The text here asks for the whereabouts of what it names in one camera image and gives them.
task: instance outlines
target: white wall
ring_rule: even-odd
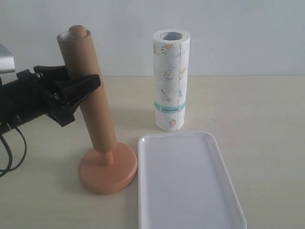
[[[17,71],[63,64],[56,36],[92,31],[104,75],[153,73],[153,33],[191,35],[190,75],[305,74],[304,0],[1,0]]]

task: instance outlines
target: plastic tray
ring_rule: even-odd
[[[140,229],[246,229],[211,134],[145,135],[138,160]]]

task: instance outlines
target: paper towel holder pole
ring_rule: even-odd
[[[68,36],[57,37],[66,68],[71,78],[84,72],[95,72],[101,86],[80,105],[93,149],[80,161],[82,184],[95,194],[109,194],[127,186],[137,170],[137,157],[131,147],[118,143],[91,32],[81,25],[69,28]]]

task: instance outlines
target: paper towel roll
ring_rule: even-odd
[[[155,122],[166,131],[184,124],[190,35],[162,30],[153,35]]]

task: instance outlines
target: wire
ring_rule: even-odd
[[[10,149],[8,143],[4,139],[4,137],[2,135],[0,135],[0,140],[3,143],[5,149],[6,149],[7,153],[8,153],[8,156],[9,156],[9,162],[8,162],[8,165],[7,165],[6,169],[0,169],[0,172],[1,172],[0,173],[0,177],[4,176],[8,172],[11,172],[11,171],[17,169],[19,166],[21,166],[21,164],[23,163],[23,161],[25,159],[25,156],[27,155],[27,142],[26,142],[22,132],[17,127],[16,127],[16,130],[21,135],[21,137],[23,139],[23,142],[24,142],[24,153],[23,153],[23,156],[22,156],[20,162],[15,167],[12,168],[11,166],[12,166],[12,162],[13,162],[13,154],[11,152],[11,149]]]

